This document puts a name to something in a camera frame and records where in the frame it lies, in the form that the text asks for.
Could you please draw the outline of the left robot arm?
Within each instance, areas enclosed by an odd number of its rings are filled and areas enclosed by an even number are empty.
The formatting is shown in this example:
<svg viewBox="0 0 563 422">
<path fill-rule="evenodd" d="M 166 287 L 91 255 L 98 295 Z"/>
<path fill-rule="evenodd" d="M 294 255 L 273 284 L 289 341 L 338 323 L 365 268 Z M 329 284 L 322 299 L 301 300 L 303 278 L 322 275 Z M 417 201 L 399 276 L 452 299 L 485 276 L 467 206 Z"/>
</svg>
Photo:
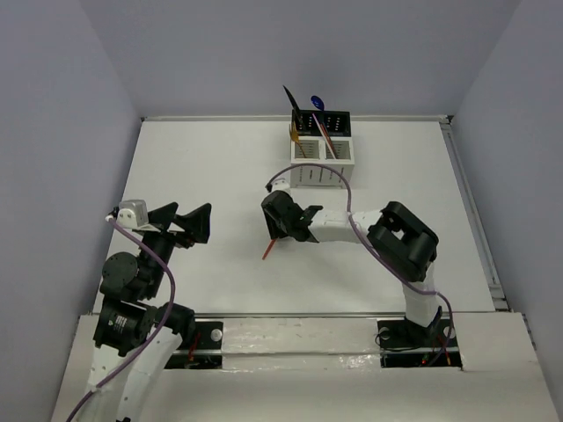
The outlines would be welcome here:
<svg viewBox="0 0 563 422">
<path fill-rule="evenodd" d="M 139 251 L 116 252 L 103 265 L 89 378 L 69 420 L 139 420 L 173 353 L 197 343 L 194 311 L 175 303 L 168 263 L 174 250 L 208 242 L 212 207 L 185 215 L 178 208 L 149 211 L 144 200 L 124 200 L 106 216 Z"/>
</svg>

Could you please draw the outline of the blue spoon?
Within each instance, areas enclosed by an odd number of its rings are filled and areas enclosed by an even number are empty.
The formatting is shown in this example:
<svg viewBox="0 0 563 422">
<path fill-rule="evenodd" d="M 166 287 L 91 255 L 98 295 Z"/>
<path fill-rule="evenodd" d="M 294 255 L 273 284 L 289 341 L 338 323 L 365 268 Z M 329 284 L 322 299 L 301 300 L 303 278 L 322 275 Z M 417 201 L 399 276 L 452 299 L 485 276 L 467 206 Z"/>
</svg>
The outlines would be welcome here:
<svg viewBox="0 0 563 422">
<path fill-rule="evenodd" d="M 311 96 L 311 103 L 320 112 L 323 112 L 325 110 L 325 103 L 324 103 L 324 101 L 322 100 L 321 97 L 319 97 L 317 95 L 312 95 Z"/>
</svg>

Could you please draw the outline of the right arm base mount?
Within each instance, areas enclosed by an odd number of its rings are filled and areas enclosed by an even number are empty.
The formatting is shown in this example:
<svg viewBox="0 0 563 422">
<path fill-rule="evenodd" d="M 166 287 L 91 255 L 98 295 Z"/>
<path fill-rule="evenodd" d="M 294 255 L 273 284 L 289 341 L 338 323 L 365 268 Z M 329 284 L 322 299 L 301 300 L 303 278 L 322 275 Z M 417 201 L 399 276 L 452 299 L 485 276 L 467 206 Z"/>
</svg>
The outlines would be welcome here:
<svg viewBox="0 0 563 422">
<path fill-rule="evenodd" d="M 441 320 L 437 332 L 421 337 L 406 328 L 404 319 L 377 322 L 375 343 L 380 350 L 382 368 L 457 367 L 462 368 L 456 333 L 452 331 L 447 349 L 442 351 L 450 329 L 449 320 Z"/>
</svg>

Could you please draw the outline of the black knife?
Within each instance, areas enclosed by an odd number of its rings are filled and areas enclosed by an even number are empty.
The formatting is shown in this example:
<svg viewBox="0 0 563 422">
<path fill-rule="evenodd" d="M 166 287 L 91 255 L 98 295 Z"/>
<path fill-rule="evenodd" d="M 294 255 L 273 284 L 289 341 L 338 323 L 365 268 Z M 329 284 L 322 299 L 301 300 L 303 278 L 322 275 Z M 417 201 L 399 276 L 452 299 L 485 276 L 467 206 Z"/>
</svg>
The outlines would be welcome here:
<svg viewBox="0 0 563 422">
<path fill-rule="evenodd" d="M 295 113 L 296 116 L 296 121 L 299 123 L 299 125 L 302 127 L 303 126 L 303 116 L 301 113 L 301 110 L 296 102 L 296 99 L 294 98 L 293 94 L 290 92 L 290 90 L 283 85 L 283 89 L 289 99 L 289 103 L 291 104 L 292 110 Z"/>
</svg>

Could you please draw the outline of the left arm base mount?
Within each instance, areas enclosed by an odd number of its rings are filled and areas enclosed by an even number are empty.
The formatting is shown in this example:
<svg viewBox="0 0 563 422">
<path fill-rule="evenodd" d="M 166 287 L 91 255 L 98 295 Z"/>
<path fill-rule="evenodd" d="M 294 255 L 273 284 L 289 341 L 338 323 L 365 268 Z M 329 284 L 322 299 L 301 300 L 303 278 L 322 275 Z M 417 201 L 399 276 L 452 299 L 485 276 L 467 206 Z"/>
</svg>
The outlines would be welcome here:
<svg viewBox="0 0 563 422">
<path fill-rule="evenodd" d="M 223 321 L 197 320 L 195 333 L 184 341 L 165 365 L 168 370 L 221 369 Z"/>
</svg>

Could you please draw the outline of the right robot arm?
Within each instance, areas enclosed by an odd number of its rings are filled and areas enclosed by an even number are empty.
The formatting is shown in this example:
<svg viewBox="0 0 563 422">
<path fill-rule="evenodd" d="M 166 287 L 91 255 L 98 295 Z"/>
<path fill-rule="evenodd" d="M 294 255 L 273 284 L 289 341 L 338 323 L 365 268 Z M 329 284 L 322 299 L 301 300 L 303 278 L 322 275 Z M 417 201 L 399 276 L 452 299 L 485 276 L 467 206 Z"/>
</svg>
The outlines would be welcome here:
<svg viewBox="0 0 563 422">
<path fill-rule="evenodd" d="M 424 345 L 437 333 L 442 307 L 435 295 L 437 234 L 397 201 L 381 211 L 334 211 L 300 207 L 289 193 L 271 192 L 262 202 L 271 238 L 298 242 L 347 242 L 364 245 L 403 284 L 405 334 Z"/>
</svg>

